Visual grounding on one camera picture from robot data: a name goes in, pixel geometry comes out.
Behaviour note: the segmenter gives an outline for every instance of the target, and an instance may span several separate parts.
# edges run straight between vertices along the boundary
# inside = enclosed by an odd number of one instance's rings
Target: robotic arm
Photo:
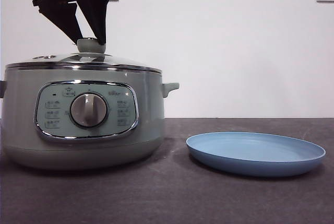
[[[60,28],[75,44],[82,38],[76,18],[77,4],[100,45],[106,43],[105,17],[109,0],[33,0],[39,12]]]

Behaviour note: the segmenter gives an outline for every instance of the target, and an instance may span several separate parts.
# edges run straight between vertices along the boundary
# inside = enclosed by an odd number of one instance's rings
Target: chrome trim
[[[117,134],[112,134],[112,135],[103,135],[103,136],[96,136],[96,137],[72,137],[72,136],[56,136],[52,135],[50,133],[45,132],[43,129],[40,128],[39,123],[37,121],[37,110],[38,110],[38,104],[40,101],[40,96],[42,91],[51,85],[56,85],[56,84],[96,84],[96,85],[110,85],[110,86],[120,86],[120,87],[126,87],[128,88],[134,97],[134,103],[135,103],[135,112],[136,112],[136,118],[135,122],[132,124],[130,128],[127,130],[117,133]],[[137,95],[134,89],[125,83],[117,83],[117,82],[107,82],[107,81],[94,81],[94,80],[72,80],[72,81],[55,81],[55,82],[50,82],[45,84],[39,91],[38,97],[37,97],[37,102],[35,106],[35,115],[34,115],[34,125],[40,136],[48,141],[55,142],[55,143],[65,143],[65,144],[82,144],[82,143],[92,143],[92,142],[102,142],[102,141],[108,141],[111,139],[118,139],[122,138],[125,136],[128,136],[129,134],[132,133],[132,131],[137,127],[139,123],[139,109],[138,109],[138,100],[137,100]]]
[[[108,70],[112,69],[124,69],[124,70],[138,70],[142,72],[153,72],[162,74],[162,70],[145,66],[133,66],[122,64],[107,64],[107,63],[68,63],[68,62],[23,62],[13,63],[6,65],[6,69],[9,68],[26,68],[29,69],[72,69],[72,70]]]

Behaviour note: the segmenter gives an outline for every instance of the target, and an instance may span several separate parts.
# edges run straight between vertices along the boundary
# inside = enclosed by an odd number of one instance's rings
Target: slow cooker
[[[164,138],[159,69],[104,54],[95,39],[79,52],[6,66],[1,142],[13,161],[39,169],[92,169],[151,154]]]

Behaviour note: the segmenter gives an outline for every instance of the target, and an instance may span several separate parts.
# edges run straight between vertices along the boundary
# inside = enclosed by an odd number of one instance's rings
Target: lid rim
[[[124,64],[109,64],[109,63],[76,63],[76,62],[22,62],[22,63],[12,63],[6,65],[6,69],[16,68],[16,67],[63,67],[64,69],[68,69],[69,67],[91,67],[94,69],[95,67],[105,67],[105,68],[114,68],[114,69],[131,69],[131,70],[140,70],[140,71],[148,71],[162,74],[162,70],[152,67],[146,66],[136,66],[136,65],[124,65]]]

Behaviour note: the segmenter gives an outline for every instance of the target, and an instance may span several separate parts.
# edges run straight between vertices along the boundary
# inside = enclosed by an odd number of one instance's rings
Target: plate rim
[[[318,148],[320,148],[323,153],[316,157],[316,158],[313,158],[313,159],[304,159],[304,160],[298,160],[298,161],[264,161],[264,160],[247,160],[247,159],[239,159],[239,158],[233,158],[233,157],[226,157],[226,156],[220,156],[220,155],[214,155],[214,154],[210,154],[208,152],[204,152],[204,151],[200,151],[198,149],[195,149],[194,147],[192,147],[188,141],[193,138],[193,137],[197,137],[197,136],[200,136],[200,135],[211,135],[211,134],[254,134],[254,135],[267,135],[267,136],[275,136],[275,137],[283,137],[283,138],[289,138],[289,139],[293,139],[293,140],[298,140],[298,141],[301,141],[301,142],[306,142],[306,143],[309,143],[311,145],[314,145]],[[219,157],[219,158],[224,158],[224,159],[232,159],[232,160],[239,160],[239,161],[247,161],[247,162],[262,162],[262,163],[299,163],[299,162],[305,162],[305,161],[315,161],[315,160],[320,160],[322,159],[323,157],[325,157],[326,155],[326,150],[318,145],[318,144],[315,144],[315,143],[312,143],[312,142],[308,142],[306,140],[303,140],[303,139],[298,139],[298,138],[294,138],[294,137],[289,137],[289,136],[284,136],[284,135],[276,135],[276,134],[266,134],[266,133],[255,133],[255,132],[208,132],[208,133],[202,133],[202,134],[196,134],[196,135],[193,135],[189,138],[187,138],[186,140],[186,144],[187,144],[187,147],[189,149],[192,149],[192,150],[195,150],[197,152],[200,152],[202,154],[205,154],[205,155],[210,155],[210,156],[214,156],[214,157]]]

